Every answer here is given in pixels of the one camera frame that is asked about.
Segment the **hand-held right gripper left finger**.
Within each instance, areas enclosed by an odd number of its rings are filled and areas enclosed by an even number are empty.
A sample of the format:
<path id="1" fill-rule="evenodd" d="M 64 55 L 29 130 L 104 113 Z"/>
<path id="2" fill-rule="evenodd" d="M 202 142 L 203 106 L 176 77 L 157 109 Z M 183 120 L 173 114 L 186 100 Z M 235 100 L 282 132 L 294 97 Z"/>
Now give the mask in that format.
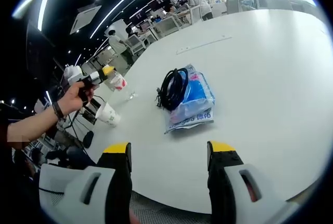
<path id="1" fill-rule="evenodd" d="M 131 171 L 129 142 L 104 149 L 96 166 L 61 169 L 66 184 L 56 223 L 130 223 Z"/>

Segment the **person's left hand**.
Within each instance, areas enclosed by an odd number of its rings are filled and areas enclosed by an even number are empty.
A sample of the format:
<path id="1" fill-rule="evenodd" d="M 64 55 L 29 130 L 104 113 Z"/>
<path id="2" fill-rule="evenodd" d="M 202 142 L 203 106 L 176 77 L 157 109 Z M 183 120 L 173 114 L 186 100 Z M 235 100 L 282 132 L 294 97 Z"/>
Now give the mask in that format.
<path id="1" fill-rule="evenodd" d="M 79 91 L 85 85 L 82 81 L 72 84 L 65 95 L 57 101 L 58 108 L 63 116 L 79 110 L 83 106 L 83 100 L 79 97 Z"/>

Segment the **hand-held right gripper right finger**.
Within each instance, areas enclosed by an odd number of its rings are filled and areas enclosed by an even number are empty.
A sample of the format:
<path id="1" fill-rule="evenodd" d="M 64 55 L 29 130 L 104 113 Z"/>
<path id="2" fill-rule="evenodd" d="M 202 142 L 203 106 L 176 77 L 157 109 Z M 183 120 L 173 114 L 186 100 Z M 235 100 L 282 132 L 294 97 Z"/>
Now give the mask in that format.
<path id="1" fill-rule="evenodd" d="M 284 223 L 299 208 L 226 143 L 207 142 L 207 168 L 212 223 Z"/>

